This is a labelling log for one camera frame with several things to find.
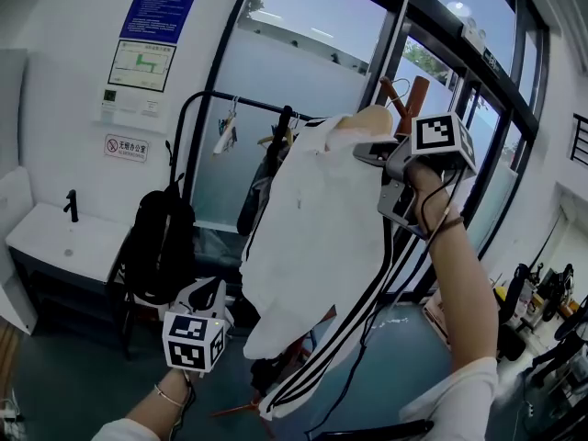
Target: wooden hanger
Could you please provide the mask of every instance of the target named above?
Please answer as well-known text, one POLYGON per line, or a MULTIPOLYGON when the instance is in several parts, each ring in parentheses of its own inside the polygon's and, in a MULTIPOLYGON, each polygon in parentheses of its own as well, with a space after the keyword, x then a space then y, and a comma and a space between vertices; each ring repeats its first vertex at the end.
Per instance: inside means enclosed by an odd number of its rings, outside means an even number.
POLYGON ((413 118, 418 117, 421 108, 423 107, 426 92, 429 89, 429 81, 420 75, 414 77, 413 86, 411 87, 411 93, 408 95, 406 106, 400 100, 400 97, 398 96, 398 93, 396 93, 389 78, 382 77, 379 79, 379 82, 382 85, 382 90, 388 95, 388 98, 401 116, 401 120, 398 123, 398 128, 394 135, 410 135, 413 130, 413 118))
MULTIPOLYGON (((288 146, 291 147, 292 144, 294 143, 294 135, 292 134, 292 131, 290 130, 290 128, 286 129, 286 142, 288 143, 288 146)), ((259 141, 257 141, 257 145, 263 145, 265 143, 271 142, 272 140, 274 140, 274 136, 267 136, 264 137, 263 139, 260 139, 259 141)))
POLYGON ((391 135, 392 121, 392 114, 385 107, 372 105, 350 118, 341 119, 335 128, 362 130, 371 136, 391 135))

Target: bracelet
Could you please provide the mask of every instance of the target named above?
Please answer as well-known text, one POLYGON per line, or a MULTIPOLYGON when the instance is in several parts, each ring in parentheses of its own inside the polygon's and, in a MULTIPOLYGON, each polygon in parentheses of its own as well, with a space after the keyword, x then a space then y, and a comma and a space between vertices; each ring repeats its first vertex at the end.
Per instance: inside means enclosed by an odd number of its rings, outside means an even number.
POLYGON ((166 399, 167 401, 169 401, 170 403, 172 403, 176 407, 184 408, 184 403, 178 403, 177 401, 174 401, 174 400, 170 399, 167 395, 165 395, 162 392, 162 390, 159 388, 159 386, 157 384, 154 384, 154 386, 155 386, 155 390, 157 390, 157 394, 158 395, 162 396, 164 399, 166 399))
MULTIPOLYGON (((455 227, 456 225, 459 225, 463 223, 463 217, 459 216, 457 219, 454 220, 450 220, 449 222, 445 222, 444 224, 441 225, 441 227, 439 227, 439 229, 437 230, 437 233, 435 236, 437 236, 439 233, 441 232, 445 232, 448 231, 449 229, 451 229, 452 227, 455 227)), ((430 233, 427 236, 428 240, 431 240, 431 236, 433 235, 433 233, 430 233)))

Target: white sleeve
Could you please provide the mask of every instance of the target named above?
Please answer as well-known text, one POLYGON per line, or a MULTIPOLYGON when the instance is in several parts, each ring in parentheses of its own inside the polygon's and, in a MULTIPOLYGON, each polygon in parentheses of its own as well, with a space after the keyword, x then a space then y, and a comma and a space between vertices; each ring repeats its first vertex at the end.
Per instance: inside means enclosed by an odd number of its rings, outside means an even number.
POLYGON ((416 438, 423 441, 483 441, 497 384, 496 359, 479 359, 404 407, 401 421, 433 421, 433 429, 416 438))
POLYGON ((92 441, 159 441, 159 438, 142 424, 123 418, 102 426, 92 441))

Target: black faucet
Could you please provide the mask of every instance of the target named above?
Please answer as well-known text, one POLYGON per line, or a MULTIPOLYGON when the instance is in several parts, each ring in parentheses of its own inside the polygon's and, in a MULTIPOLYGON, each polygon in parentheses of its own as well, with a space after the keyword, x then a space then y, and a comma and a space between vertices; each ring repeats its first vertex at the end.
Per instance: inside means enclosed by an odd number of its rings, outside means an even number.
POLYGON ((70 203, 63 208, 63 212, 67 212, 68 210, 72 210, 72 222, 78 222, 77 219, 77 199, 75 197, 75 189, 72 189, 68 194, 67 198, 70 200, 70 203))

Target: white hanger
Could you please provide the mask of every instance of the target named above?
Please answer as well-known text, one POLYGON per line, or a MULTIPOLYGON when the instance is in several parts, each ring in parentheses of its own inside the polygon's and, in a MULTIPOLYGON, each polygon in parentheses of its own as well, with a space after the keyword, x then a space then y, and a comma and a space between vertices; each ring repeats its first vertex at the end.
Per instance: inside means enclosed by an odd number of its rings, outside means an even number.
POLYGON ((213 155, 220 155, 221 153, 226 152, 235 142, 234 130, 235 119, 237 118, 237 103, 239 103, 238 96, 232 99, 232 109, 229 110, 229 116, 225 119, 226 128, 212 150, 213 155))

